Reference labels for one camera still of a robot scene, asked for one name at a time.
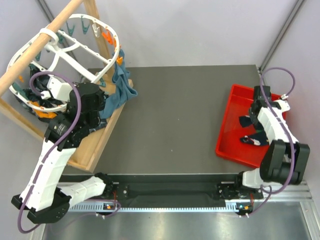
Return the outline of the teal blue garment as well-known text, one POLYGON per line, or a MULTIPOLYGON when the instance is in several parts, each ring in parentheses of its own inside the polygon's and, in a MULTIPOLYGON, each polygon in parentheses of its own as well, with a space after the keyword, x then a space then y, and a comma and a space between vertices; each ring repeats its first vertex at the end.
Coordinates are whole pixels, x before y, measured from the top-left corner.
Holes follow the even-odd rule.
POLYGON ((110 118, 116 109, 138 95, 138 92, 129 84, 131 74, 126 69, 125 52, 120 49, 118 56, 122 57, 122 63, 115 63, 114 74, 111 79, 112 83, 115 84, 115 93, 105 99, 104 109, 99 112, 101 119, 110 118))

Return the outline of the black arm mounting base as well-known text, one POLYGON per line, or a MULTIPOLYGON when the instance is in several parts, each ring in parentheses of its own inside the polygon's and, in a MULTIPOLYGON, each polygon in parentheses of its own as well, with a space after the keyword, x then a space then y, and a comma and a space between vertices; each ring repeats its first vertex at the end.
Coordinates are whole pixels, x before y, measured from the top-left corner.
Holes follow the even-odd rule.
POLYGON ((237 174, 102 174, 104 192, 70 207, 71 212, 116 213, 252 213, 262 191, 240 185, 237 174))

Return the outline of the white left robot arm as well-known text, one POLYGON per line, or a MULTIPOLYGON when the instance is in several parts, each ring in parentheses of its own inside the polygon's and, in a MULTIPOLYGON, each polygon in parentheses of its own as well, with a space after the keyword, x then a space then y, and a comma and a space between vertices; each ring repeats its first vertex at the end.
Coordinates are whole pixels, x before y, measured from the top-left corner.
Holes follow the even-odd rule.
POLYGON ((94 83, 80 83, 69 94, 66 113, 51 119, 44 135, 42 151, 25 190, 12 197, 12 204, 27 211, 36 225, 59 221, 69 208, 101 196, 109 198, 114 191, 102 173, 73 185, 58 187, 62 173, 90 130, 100 122, 99 111, 105 106, 104 92, 94 83))

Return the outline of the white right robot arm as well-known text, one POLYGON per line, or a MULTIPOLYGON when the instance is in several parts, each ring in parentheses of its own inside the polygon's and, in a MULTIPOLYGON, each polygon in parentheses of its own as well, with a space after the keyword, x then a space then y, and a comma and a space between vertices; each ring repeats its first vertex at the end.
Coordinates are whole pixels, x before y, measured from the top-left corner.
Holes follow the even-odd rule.
POLYGON ((241 137, 241 142, 268 149, 254 170, 242 171, 235 178, 233 192, 245 198, 266 183, 278 183, 283 191, 288 185, 299 185, 310 156, 308 144, 301 143, 290 131, 283 114, 290 110, 285 97, 272 100, 269 86, 255 86, 248 115, 240 116, 243 128, 253 126, 256 132, 241 137))

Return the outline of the red plastic bin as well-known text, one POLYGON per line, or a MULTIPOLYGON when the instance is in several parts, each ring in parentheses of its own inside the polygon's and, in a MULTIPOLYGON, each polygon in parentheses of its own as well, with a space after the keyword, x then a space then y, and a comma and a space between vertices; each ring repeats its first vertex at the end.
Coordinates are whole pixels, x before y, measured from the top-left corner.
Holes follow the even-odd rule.
POLYGON ((224 111, 215 153, 218 157, 258 168, 268 150, 268 146, 255 146, 240 141, 240 138, 256 132, 250 125, 242 127, 240 116, 249 114, 249 108, 254 101, 254 89, 239 84, 233 84, 224 111))

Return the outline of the navy sock with yellow tag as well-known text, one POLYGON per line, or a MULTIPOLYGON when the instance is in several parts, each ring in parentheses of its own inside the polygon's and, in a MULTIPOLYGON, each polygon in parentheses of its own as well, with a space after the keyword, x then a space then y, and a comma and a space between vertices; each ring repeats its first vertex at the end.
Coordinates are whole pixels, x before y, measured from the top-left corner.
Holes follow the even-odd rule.
POLYGON ((245 135, 239 139, 244 144, 254 145, 254 146, 267 146, 269 145, 269 140, 264 131, 259 131, 251 135, 245 135))

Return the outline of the dark leaf-print shorts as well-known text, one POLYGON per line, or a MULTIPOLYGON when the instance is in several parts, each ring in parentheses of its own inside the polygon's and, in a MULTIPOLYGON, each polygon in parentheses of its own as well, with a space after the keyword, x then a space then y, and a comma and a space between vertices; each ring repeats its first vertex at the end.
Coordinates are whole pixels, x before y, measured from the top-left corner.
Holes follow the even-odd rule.
POLYGON ((60 107, 66 104, 67 101, 59 101, 54 98, 41 98, 41 92, 47 90, 47 83, 50 77, 53 76, 46 74, 35 78, 33 87, 40 92, 39 95, 30 87, 22 89, 17 83, 13 83, 10 89, 17 101, 28 110, 29 113, 36 116, 43 123, 49 123, 49 121, 58 114, 66 111, 60 107))

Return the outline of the wooden round rod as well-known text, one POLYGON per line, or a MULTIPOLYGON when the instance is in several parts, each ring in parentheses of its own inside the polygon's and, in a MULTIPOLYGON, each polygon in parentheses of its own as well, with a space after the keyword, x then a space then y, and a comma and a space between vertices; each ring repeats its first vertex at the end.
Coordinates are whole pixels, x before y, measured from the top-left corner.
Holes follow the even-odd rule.
MULTIPOLYGON (((83 0, 71 0, 46 29, 56 33, 82 3, 83 0)), ((18 60, 2 75, 0 78, 0 96, 7 91, 22 70, 28 66, 50 39, 49 35, 41 33, 18 60)))

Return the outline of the wooden rack frame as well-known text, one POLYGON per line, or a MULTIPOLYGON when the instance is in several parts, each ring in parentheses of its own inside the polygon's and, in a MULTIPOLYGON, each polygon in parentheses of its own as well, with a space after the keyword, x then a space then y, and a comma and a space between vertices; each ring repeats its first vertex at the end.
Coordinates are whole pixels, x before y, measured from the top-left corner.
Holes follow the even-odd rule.
MULTIPOLYGON (((87 79, 88 83, 98 84, 102 80, 110 69, 114 70, 116 63, 121 64, 123 58, 119 57, 119 51, 121 45, 119 43, 119 37, 115 30, 108 24, 102 22, 97 17, 97 6, 94 0, 84 0, 82 4, 73 12, 73 14, 67 19, 79 18, 81 20, 88 19, 92 24, 98 25, 103 29, 101 35, 98 37, 97 42, 100 43, 102 39, 105 39, 108 44, 113 46, 114 53, 110 55, 108 51, 103 54, 93 51, 86 45, 79 42, 77 39, 66 34, 60 27, 57 32, 48 30, 47 27, 42 28, 30 41, 28 41, 21 49, 19 49, 15 55, 11 58, 6 71, 18 60, 18 58, 29 48, 29 46, 36 40, 40 34, 46 34, 51 37, 49 42, 44 46, 42 50, 33 58, 29 63, 41 72, 53 71, 59 60, 62 59, 68 63, 74 70, 87 79), (77 48, 82 48, 89 54, 103 62, 104 68, 93 74, 83 67, 77 60, 72 58, 68 53, 77 48)), ((99 86, 104 91, 106 97, 114 94, 116 91, 115 84, 112 83, 112 79, 108 79, 109 86, 99 86)), ((97 166, 97 163, 101 157, 101 154, 110 138, 110 135, 115 127, 115 124, 123 110, 125 103, 116 109, 111 117, 103 119, 107 122, 106 126, 92 131, 84 140, 80 143, 75 153, 70 157, 68 165, 88 172, 93 172, 97 166)), ((67 111, 67 102, 62 105, 60 109, 67 111)))

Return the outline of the aluminium rail frame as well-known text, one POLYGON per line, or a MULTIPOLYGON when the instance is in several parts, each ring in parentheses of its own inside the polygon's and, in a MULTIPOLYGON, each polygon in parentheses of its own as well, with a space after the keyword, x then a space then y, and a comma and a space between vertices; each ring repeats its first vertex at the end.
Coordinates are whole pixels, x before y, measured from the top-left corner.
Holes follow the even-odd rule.
POLYGON ((209 207, 117 207, 90 200, 33 240, 317 240, 320 223, 306 182, 272 195, 209 207))

